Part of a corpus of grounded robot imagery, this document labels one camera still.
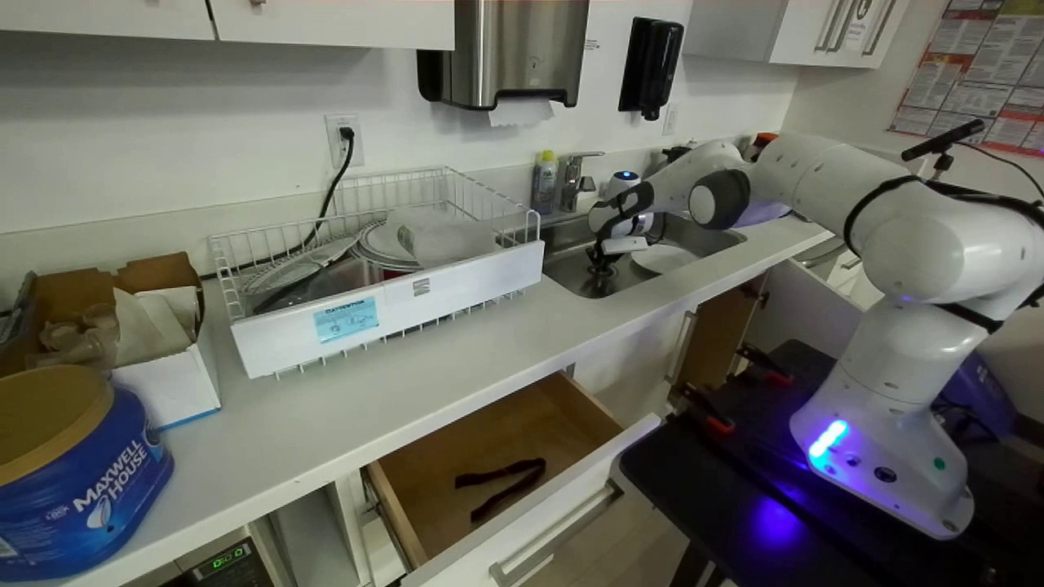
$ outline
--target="floor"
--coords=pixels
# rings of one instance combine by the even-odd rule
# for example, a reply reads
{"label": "floor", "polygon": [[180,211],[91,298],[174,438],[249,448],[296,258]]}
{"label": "floor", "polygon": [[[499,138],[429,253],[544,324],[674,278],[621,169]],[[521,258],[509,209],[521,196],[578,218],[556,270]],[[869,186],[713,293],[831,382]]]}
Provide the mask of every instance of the floor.
{"label": "floor", "polygon": [[670,587],[686,535],[654,504],[624,496],[527,587]]}

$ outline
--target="electrical outlet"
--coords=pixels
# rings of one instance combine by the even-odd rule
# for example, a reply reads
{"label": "electrical outlet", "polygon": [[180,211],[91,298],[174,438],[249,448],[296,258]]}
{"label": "electrical outlet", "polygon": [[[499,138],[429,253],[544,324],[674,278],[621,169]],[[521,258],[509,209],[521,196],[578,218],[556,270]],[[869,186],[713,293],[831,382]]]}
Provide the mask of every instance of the electrical outlet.
{"label": "electrical outlet", "polygon": [[339,163],[346,163],[350,139],[339,138],[344,127],[356,132],[353,169],[364,166],[364,127],[358,127],[358,117],[326,114],[325,122],[326,122],[330,166],[339,169]]}

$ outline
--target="upper cabinet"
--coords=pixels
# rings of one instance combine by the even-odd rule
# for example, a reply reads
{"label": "upper cabinet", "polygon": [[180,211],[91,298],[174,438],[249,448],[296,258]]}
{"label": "upper cabinet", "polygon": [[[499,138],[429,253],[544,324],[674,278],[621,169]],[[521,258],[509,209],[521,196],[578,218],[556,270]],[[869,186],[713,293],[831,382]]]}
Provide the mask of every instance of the upper cabinet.
{"label": "upper cabinet", "polygon": [[694,0],[686,52],[879,67],[910,0]]}
{"label": "upper cabinet", "polygon": [[222,42],[454,49],[454,0],[210,0]]}
{"label": "upper cabinet", "polygon": [[215,40],[207,0],[0,0],[0,28]]}

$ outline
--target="faucet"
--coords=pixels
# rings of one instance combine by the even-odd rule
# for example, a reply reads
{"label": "faucet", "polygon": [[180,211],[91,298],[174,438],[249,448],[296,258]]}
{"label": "faucet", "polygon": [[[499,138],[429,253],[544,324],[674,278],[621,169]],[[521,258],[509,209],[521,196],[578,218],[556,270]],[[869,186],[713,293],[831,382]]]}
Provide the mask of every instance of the faucet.
{"label": "faucet", "polygon": [[558,158],[558,209],[562,211],[578,211],[578,191],[595,188],[595,181],[581,176],[589,158],[602,158],[602,149]]}

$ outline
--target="wall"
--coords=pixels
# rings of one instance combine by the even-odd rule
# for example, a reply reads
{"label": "wall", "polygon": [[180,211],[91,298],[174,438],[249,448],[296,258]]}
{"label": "wall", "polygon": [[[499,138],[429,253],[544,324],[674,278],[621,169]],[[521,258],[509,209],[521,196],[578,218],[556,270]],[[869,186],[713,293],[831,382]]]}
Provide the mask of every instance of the wall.
{"label": "wall", "polygon": [[[914,78],[918,59],[934,37],[948,0],[914,0],[886,64],[879,73],[819,73],[801,76],[798,99],[787,114],[790,132],[811,132],[897,154],[914,138],[887,135],[894,104]],[[1044,160],[1016,158],[1039,181]],[[955,149],[950,184],[1034,199],[1028,181],[979,154]],[[1022,311],[998,336],[981,345],[990,364],[1016,396],[1018,407],[1044,422],[1040,358],[1044,358],[1044,314]]]}
{"label": "wall", "polygon": [[595,4],[581,104],[487,127],[420,101],[415,52],[204,42],[0,40],[0,231],[306,196],[330,176],[325,114],[364,123],[364,160],[402,166],[528,163],[534,149],[631,149],[781,127],[798,76],[681,59],[674,112],[616,114],[631,16],[688,23],[686,0]]}

